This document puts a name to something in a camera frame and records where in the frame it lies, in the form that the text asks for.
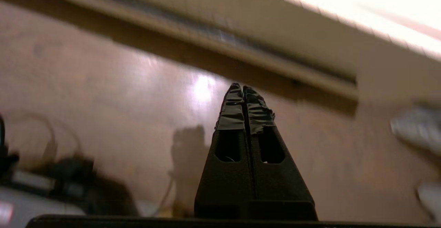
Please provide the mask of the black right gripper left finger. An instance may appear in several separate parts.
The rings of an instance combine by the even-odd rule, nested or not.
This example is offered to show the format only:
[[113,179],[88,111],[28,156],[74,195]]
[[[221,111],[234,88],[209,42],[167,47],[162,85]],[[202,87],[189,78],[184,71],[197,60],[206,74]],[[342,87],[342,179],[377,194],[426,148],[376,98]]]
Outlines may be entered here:
[[225,93],[194,200],[194,215],[240,219],[254,197],[240,84]]

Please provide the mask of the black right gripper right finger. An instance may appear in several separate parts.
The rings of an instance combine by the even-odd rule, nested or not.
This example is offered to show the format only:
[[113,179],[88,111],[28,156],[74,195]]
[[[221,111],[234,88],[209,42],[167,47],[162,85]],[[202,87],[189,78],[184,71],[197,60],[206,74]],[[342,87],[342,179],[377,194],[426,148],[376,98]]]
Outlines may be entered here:
[[249,158],[257,219],[317,221],[314,199],[275,124],[274,112],[253,88],[244,86]]

